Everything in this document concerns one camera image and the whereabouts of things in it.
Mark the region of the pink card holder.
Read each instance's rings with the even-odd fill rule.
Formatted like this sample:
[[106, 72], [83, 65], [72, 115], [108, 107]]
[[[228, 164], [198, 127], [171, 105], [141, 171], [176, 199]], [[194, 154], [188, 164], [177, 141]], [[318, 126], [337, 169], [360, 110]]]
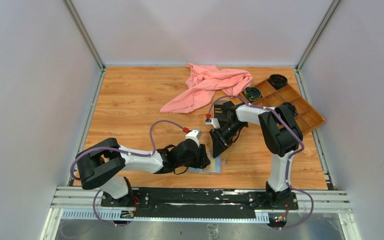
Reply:
[[221, 174], [222, 168], [227, 164], [227, 159], [225, 157], [217, 156], [213, 157], [213, 153], [210, 151], [206, 152], [208, 159], [210, 160], [210, 164], [204, 168], [189, 168], [188, 172], [190, 173], [200, 173], [200, 174]]

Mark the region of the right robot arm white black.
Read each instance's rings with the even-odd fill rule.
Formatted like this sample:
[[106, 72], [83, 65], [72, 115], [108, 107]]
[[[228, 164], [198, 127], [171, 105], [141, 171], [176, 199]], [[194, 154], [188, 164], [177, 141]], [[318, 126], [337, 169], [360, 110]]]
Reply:
[[294, 156], [304, 149], [303, 133], [295, 120], [296, 107], [290, 102], [267, 107], [225, 101], [214, 110], [219, 112], [207, 113], [205, 119], [207, 125], [213, 126], [209, 132], [213, 157], [225, 152], [249, 124], [261, 128], [264, 143], [272, 154], [265, 201], [272, 209], [281, 207], [292, 190], [289, 181], [291, 163]]

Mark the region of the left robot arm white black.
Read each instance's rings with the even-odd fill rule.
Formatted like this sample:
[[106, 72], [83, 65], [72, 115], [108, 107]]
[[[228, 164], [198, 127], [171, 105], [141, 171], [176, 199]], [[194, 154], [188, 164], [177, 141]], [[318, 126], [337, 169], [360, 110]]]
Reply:
[[128, 179], [118, 175], [120, 171], [169, 174], [180, 167], [204, 169], [210, 163], [205, 144], [190, 138], [155, 151], [130, 149], [108, 138], [79, 153], [74, 161], [84, 190], [100, 189], [122, 207], [132, 203], [133, 193]]

